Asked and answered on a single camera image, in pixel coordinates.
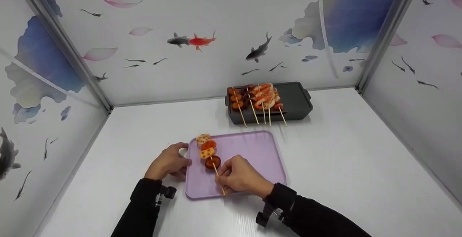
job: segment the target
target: yellow food slice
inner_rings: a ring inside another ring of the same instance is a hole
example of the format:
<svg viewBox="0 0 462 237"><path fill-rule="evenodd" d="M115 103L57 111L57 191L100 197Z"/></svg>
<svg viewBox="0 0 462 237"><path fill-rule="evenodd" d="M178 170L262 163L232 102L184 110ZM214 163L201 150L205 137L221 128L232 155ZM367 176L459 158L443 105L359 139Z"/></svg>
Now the yellow food slice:
<svg viewBox="0 0 462 237"><path fill-rule="evenodd" d="M211 156L215 155L215 149L213 148L208 148L206 150L202 150L200 153L201 158L206 159Z"/></svg>

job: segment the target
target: decorative wallpaper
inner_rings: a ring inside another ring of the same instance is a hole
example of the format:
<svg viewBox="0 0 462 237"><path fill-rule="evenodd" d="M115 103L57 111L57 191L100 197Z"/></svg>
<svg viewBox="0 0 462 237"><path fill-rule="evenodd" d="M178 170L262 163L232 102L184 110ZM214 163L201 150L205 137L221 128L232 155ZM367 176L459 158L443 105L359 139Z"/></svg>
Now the decorative wallpaper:
<svg viewBox="0 0 462 237"><path fill-rule="evenodd" d="M1 1L0 235L32 236L106 115L28 4Z"/></svg>
<svg viewBox="0 0 462 237"><path fill-rule="evenodd" d="M115 104L353 85L392 1L46 0Z"/></svg>
<svg viewBox="0 0 462 237"><path fill-rule="evenodd" d="M412 0L365 97L462 203L462 0Z"/></svg>

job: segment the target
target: black sleeve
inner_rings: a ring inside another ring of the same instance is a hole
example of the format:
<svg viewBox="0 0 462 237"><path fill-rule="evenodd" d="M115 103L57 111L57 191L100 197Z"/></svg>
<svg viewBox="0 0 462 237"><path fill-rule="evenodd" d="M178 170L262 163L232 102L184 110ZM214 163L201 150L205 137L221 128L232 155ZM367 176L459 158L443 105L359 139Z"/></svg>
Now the black sleeve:
<svg viewBox="0 0 462 237"><path fill-rule="evenodd" d="M162 203L161 187L161 180L141 179L111 237L152 237Z"/></svg>
<svg viewBox="0 0 462 237"><path fill-rule="evenodd" d="M265 199L275 208L282 209L283 223L299 236L371 237L350 219L322 204L297 195L279 183Z"/></svg>

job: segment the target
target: left hand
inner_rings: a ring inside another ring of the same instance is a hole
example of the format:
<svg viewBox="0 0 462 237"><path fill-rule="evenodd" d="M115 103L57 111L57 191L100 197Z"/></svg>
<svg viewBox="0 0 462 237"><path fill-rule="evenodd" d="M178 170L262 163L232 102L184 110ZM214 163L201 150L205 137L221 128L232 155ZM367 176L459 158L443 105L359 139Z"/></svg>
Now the left hand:
<svg viewBox="0 0 462 237"><path fill-rule="evenodd" d="M145 178L163 180L170 174L180 180L185 180L186 167L190 166L192 161L178 153L180 148L188 148L188 144L178 142L162 150L162 153L160 153L147 169Z"/></svg>

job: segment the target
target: red koi fish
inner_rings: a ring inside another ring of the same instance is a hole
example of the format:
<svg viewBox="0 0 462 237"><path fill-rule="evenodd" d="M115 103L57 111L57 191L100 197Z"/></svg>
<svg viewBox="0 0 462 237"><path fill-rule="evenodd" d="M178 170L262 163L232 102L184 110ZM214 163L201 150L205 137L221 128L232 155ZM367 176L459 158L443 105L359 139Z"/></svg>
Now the red koi fish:
<svg viewBox="0 0 462 237"><path fill-rule="evenodd" d="M189 40L190 45L196 46L196 50L199 50L202 52L202 50L199 48L200 46L208 46L212 41L215 41L217 38L215 38L215 31L213 31L213 35L211 38L198 38L196 33L194 33L194 38Z"/></svg>

